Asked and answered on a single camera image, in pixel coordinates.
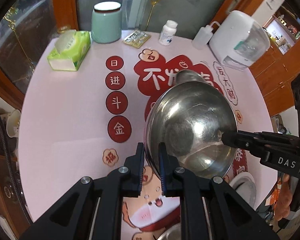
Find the right hand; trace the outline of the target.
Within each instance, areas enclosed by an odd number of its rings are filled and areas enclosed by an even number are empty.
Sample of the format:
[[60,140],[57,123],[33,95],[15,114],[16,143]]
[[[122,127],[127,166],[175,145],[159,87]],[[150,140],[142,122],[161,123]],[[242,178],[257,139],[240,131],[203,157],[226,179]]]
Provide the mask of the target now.
[[290,204],[292,202],[293,194],[289,187],[290,176],[285,174],[282,178],[281,190],[274,209],[275,220],[279,221],[287,218],[290,214]]

